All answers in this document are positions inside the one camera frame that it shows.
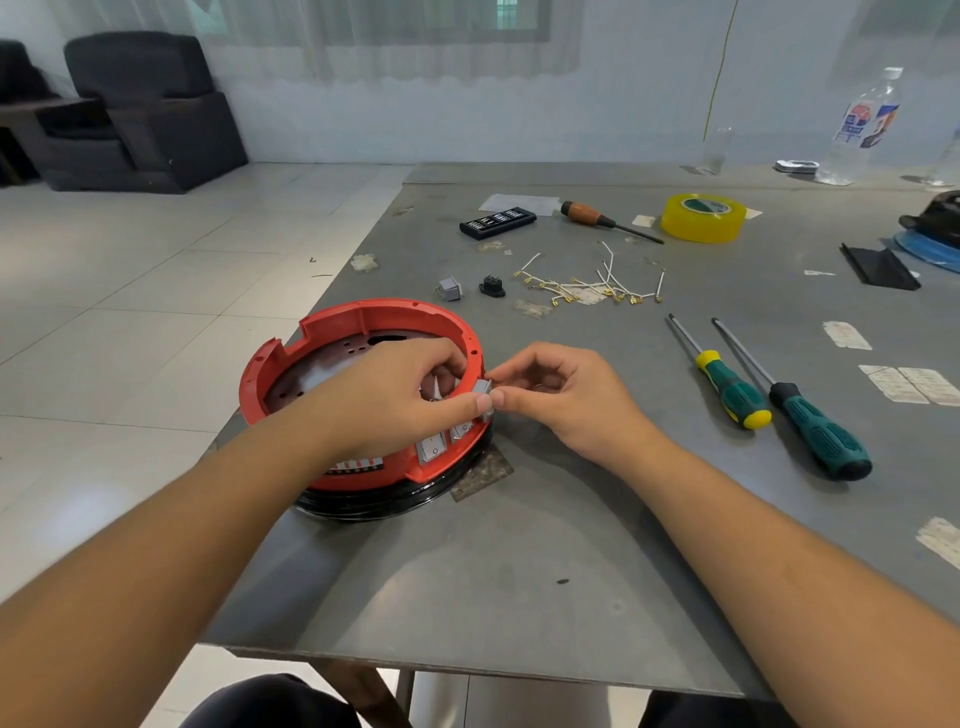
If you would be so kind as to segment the person's right hand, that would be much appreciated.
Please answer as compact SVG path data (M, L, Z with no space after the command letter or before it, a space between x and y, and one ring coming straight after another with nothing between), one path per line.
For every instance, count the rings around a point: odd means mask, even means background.
M526 346L486 372L493 385L553 393L554 423L542 423L570 450L624 475L646 435L655 434L613 367L597 352L547 342Z

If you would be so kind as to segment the person's left forearm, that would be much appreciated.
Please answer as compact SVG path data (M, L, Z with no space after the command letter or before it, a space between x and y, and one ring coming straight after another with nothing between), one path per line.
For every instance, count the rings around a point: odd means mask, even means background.
M140 728L268 532L337 459L331 384L261 421L0 604L0 728Z

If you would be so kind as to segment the dark mesh tape patch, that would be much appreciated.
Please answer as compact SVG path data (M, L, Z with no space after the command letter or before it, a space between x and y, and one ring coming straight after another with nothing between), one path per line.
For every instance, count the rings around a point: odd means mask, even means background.
M510 477L514 472L515 469L499 447L492 443L449 492L455 503L461 503L499 480Z

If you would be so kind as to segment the red and black round appliance housing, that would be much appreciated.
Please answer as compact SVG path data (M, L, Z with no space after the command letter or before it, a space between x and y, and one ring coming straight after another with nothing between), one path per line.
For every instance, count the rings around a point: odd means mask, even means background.
M356 300L319 310L299 322L298 339L273 338L258 348L239 383L239 412L252 426L349 367L379 343L444 337L464 353L463 379L452 393L472 392L487 380L479 339L461 317L441 306L406 298ZM330 467L294 506L339 523L366 523L408 513L450 491L493 439L493 427L474 420L466 436L421 466L409 446L385 457L347 459Z

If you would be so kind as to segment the black screwdriver bit case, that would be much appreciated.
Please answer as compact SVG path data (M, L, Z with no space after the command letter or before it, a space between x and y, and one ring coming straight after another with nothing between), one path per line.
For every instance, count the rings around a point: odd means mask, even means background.
M534 224L538 216L522 207L512 207L493 212L475 220L462 222L459 230L474 240L485 240L501 236L510 231Z

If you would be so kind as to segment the green and yellow screwdriver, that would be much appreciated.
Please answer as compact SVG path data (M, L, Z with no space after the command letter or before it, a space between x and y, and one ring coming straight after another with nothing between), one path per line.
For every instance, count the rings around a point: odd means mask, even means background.
M746 431L758 431L772 423L773 415L759 390L727 366L718 351L702 348L669 313L667 320L695 350L694 363L710 382L726 415Z

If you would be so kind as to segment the yellow tape roll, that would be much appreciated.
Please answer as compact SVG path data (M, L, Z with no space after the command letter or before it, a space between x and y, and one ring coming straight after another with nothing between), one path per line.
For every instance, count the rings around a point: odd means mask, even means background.
M733 199L685 192L666 201L658 224L669 237L699 244L725 244L738 238L747 207Z

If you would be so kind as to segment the wooden table leg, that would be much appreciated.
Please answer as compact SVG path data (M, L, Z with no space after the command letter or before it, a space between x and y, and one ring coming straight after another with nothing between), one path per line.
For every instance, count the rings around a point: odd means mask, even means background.
M311 658L306 663L371 728L413 728L410 711L416 675L414 670L400 669L395 688L391 688L370 663L325 658Z

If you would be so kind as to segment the green and black screwdriver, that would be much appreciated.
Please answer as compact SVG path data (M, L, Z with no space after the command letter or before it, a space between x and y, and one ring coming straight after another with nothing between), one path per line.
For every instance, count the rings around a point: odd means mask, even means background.
M832 479L865 480L874 462L856 436L811 403L797 384L776 379L720 319L711 322L769 384L771 404L790 422L814 461Z

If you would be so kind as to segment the clear drinking glass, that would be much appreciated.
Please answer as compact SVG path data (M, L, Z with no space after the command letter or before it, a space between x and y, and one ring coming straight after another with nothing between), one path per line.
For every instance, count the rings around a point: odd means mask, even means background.
M696 169L699 174L719 176L726 162L735 131L732 127L715 127L709 130L702 144L702 155Z

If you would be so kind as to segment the black triangular plastic piece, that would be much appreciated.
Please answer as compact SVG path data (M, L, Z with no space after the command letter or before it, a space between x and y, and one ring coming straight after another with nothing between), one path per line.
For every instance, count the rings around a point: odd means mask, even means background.
M890 249L864 249L842 243L839 250L864 285L907 291L922 287L918 277Z

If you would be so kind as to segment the window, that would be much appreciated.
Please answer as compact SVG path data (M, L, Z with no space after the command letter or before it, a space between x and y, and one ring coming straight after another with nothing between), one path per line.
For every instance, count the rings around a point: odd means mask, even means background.
M253 46L536 43L551 0L181 0L196 31Z

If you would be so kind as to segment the sheer white curtain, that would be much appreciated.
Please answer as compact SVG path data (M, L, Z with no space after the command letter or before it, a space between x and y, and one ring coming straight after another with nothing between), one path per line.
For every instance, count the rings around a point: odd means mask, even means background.
M40 0L67 40L197 38L219 81L471 84L579 66L585 0Z

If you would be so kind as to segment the blue round lid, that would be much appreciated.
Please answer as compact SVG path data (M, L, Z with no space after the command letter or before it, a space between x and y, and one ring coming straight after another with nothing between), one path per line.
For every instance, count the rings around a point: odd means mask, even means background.
M914 229L902 229L893 241L914 258L936 268L960 275L960 247L945 244Z

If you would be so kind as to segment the dark wooden side table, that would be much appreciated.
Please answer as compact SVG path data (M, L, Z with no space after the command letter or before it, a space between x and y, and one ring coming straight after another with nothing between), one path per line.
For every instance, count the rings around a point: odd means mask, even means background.
M97 99L28 104L10 121L42 180L57 190L107 190L137 168L122 135Z

